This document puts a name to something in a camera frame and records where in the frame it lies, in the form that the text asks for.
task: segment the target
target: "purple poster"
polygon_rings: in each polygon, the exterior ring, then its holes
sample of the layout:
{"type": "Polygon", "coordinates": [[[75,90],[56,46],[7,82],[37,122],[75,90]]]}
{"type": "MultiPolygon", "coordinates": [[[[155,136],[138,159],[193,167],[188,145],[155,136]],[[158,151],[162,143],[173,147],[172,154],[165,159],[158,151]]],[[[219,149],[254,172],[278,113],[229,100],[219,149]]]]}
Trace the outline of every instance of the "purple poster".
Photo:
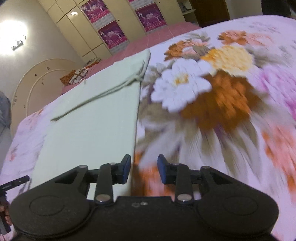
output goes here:
{"type": "Polygon", "coordinates": [[[94,23],[110,13],[109,9],[104,4],[103,0],[89,0],[83,4],[81,10],[84,11],[85,15],[94,23]]]}
{"type": "Polygon", "coordinates": [[[136,14],[143,24],[146,32],[166,25],[165,20],[156,3],[136,10],[136,14]]]}
{"type": "Polygon", "coordinates": [[[98,33],[105,41],[109,49],[112,49],[128,40],[116,21],[113,21],[102,27],[100,30],[98,30],[98,33]]]}

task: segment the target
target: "light fixture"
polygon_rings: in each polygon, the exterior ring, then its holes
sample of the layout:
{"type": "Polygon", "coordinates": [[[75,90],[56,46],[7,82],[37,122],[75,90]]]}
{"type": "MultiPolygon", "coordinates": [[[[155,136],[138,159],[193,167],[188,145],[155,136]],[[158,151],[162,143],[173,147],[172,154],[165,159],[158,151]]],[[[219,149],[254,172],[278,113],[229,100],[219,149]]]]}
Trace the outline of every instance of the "light fixture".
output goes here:
{"type": "Polygon", "coordinates": [[[0,53],[10,54],[24,44],[27,38],[27,28],[19,21],[4,21],[0,23],[0,53]]]}

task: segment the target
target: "light green cloth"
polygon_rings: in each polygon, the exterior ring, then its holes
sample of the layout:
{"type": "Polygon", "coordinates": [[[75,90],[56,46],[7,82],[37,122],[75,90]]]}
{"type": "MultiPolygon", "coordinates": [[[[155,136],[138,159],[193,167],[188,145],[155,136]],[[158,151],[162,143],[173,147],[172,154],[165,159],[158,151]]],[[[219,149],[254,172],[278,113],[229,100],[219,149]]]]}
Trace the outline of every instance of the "light green cloth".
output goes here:
{"type": "MultiPolygon", "coordinates": [[[[140,80],[148,49],[114,63],[66,93],[52,121],[32,175],[32,187],[79,165],[100,168],[133,157],[140,80]]],[[[114,197],[128,195],[129,182],[115,185],[114,197]]]]}

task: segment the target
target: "brown door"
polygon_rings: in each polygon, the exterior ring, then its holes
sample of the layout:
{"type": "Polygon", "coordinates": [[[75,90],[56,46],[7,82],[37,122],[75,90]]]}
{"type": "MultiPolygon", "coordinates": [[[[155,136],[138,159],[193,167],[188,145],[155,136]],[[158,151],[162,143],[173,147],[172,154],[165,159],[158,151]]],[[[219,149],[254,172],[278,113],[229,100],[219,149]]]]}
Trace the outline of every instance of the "brown door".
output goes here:
{"type": "Polygon", "coordinates": [[[225,0],[191,0],[191,4],[201,27],[230,20],[225,0]]]}

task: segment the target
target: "white wall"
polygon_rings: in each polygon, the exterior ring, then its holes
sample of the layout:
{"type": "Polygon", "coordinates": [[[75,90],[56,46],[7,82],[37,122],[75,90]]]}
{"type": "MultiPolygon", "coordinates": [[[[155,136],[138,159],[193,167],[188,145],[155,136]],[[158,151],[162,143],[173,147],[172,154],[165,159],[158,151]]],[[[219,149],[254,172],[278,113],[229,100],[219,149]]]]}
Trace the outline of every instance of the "white wall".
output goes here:
{"type": "Polygon", "coordinates": [[[262,15],[261,0],[225,0],[231,19],[262,15]]]}
{"type": "Polygon", "coordinates": [[[28,30],[24,45],[12,54],[0,53],[0,91],[10,100],[22,76],[50,58],[83,62],[37,0],[7,0],[0,6],[0,22],[17,20],[28,30]]]}

